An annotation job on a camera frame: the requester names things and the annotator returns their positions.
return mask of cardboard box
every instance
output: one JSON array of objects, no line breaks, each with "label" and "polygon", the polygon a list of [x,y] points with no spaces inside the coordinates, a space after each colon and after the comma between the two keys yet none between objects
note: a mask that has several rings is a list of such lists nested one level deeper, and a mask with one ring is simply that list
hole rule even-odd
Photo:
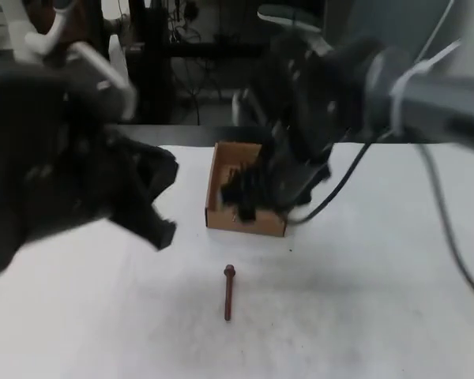
[{"label": "cardboard box", "polygon": [[234,142],[216,144],[205,203],[206,227],[224,231],[284,237],[286,226],[283,220],[274,212],[257,210],[255,222],[241,223],[236,215],[236,209],[224,206],[219,196],[221,186],[228,182],[232,171],[239,169],[241,163],[253,163],[260,152],[260,147],[259,144],[238,144]]}]

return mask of white zip tie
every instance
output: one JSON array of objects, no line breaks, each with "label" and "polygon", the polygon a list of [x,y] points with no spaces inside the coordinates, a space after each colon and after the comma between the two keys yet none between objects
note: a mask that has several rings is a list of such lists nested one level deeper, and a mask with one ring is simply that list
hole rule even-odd
[{"label": "white zip tie", "polygon": [[397,82],[395,82],[392,90],[389,93],[392,97],[390,115],[390,127],[392,133],[397,136],[401,136],[404,132],[402,125],[402,102],[404,100],[405,88],[407,87],[409,80],[416,74],[428,73],[433,66],[455,51],[460,45],[460,40],[454,41],[448,47],[437,53],[434,57],[416,63],[413,67],[403,73]]}]

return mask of white table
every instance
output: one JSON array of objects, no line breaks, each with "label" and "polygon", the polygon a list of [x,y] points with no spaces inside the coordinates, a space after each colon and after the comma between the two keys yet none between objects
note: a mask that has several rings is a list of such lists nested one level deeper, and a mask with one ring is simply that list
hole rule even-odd
[{"label": "white table", "polygon": [[[336,148],[315,199],[358,148]],[[213,150],[171,150],[179,178],[157,204],[179,223],[172,247],[157,253],[100,221],[17,255],[0,278],[0,379],[474,378],[474,297],[413,147],[373,147],[287,238],[206,230]],[[474,272],[474,155],[434,150]]]}]

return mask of copper bolt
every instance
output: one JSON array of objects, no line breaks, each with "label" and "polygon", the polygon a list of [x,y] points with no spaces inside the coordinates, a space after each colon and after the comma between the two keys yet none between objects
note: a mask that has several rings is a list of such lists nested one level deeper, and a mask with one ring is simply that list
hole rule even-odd
[{"label": "copper bolt", "polygon": [[224,275],[227,277],[227,297],[224,301],[224,319],[230,321],[231,319],[231,290],[234,286],[235,268],[228,265],[224,270]]}]

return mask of wire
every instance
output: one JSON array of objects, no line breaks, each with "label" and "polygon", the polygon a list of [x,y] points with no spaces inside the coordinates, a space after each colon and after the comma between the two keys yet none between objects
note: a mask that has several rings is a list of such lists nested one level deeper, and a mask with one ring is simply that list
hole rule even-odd
[{"label": "wire", "polygon": [[356,155],[356,158],[353,160],[351,163],[351,166],[349,166],[348,170],[346,171],[346,174],[342,177],[340,180],[339,184],[336,185],[336,187],[333,189],[332,193],[318,206],[314,211],[309,213],[307,216],[304,216],[302,219],[286,219],[286,223],[288,225],[303,225],[305,223],[308,223],[311,221],[314,217],[316,217],[322,210],[324,210],[335,197],[339,194],[339,192],[344,188],[350,177],[352,176],[353,172],[355,172],[355,169],[358,167],[358,164],[362,160],[363,156],[365,153],[369,150],[371,145],[374,143],[374,140],[371,142],[367,142],[359,151],[359,153]]},{"label": "wire", "polygon": [[428,147],[424,144],[418,144],[417,148],[418,152],[423,158],[423,162],[425,163],[425,168],[427,169],[428,177],[430,179],[431,186],[434,191],[435,204],[437,205],[439,218],[441,219],[442,223],[442,229],[446,238],[446,242],[450,249],[451,256],[458,270],[462,274],[465,282],[474,292],[474,277],[467,269],[467,266],[464,263],[464,260],[460,254],[460,250],[458,249],[457,240],[453,233],[453,225],[451,223],[450,215],[446,207],[446,198],[444,196],[444,192],[442,191],[441,180],[438,173],[438,168],[435,164],[434,157],[432,156]]},{"label": "wire", "polygon": [[239,33],[237,34],[237,41],[240,41],[243,37],[244,24],[246,22],[247,8],[249,6],[249,3],[249,0],[244,0],[243,19],[240,21],[240,29]]},{"label": "wire", "polygon": [[118,8],[119,8],[119,14],[121,15],[121,25],[122,25],[122,23],[123,23],[123,11],[121,10],[121,0],[118,0]]}]

